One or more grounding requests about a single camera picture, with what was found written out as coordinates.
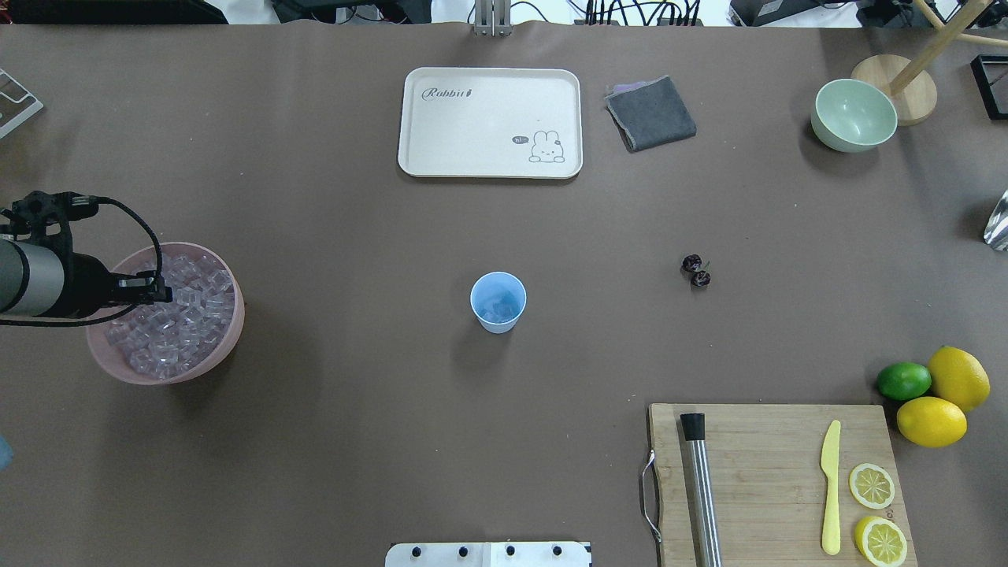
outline gray table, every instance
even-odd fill
[[[0,67],[47,105],[0,140],[3,202],[118,198],[219,252],[248,302],[234,355],[171,387],[105,375],[80,330],[0,330],[4,564],[381,565],[392,542],[513,538],[653,565],[648,404],[878,403],[879,369],[944,343],[994,392],[955,446],[893,434],[917,554],[1003,562],[1008,259],[979,233],[1008,163],[977,47],[932,66],[934,116],[843,155],[812,137],[816,90],[926,32],[468,29],[0,26]],[[420,66],[572,71],[584,169],[405,176]],[[606,87],[666,73],[700,133],[630,154]],[[75,231],[109,264],[145,245],[114,210]],[[528,289],[506,336],[468,306],[492,269]]]

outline yellow knife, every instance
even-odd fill
[[[823,440],[820,467],[826,473],[826,514],[823,516],[823,551],[840,553],[840,488],[837,485],[840,468],[840,422],[834,420]]]

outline wooden stand base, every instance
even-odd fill
[[[926,71],[920,72],[902,92],[895,95],[889,92],[889,84],[908,65],[910,60],[899,55],[874,55],[859,63],[851,74],[852,79],[874,85],[889,97],[896,107],[897,123],[900,126],[923,122],[934,112],[938,101],[934,81]]]

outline cutting board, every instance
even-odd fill
[[[870,567],[854,544],[854,525],[865,516],[888,518],[906,536],[906,567],[916,567],[910,524],[879,406],[789,406],[654,404],[649,421],[660,502],[661,564],[696,567],[683,463],[680,414],[707,416],[707,453],[725,565]],[[820,452],[830,422],[840,420],[841,549],[821,546],[826,476]],[[864,462],[886,469],[896,497],[885,509],[871,509],[851,494],[848,477]]]

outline lemon slice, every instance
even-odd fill
[[[906,538],[892,522],[866,516],[854,527],[858,551],[876,567],[897,567],[906,561]]]
[[[882,509],[896,497],[896,485],[884,468],[861,463],[851,471],[851,493],[862,505]]]

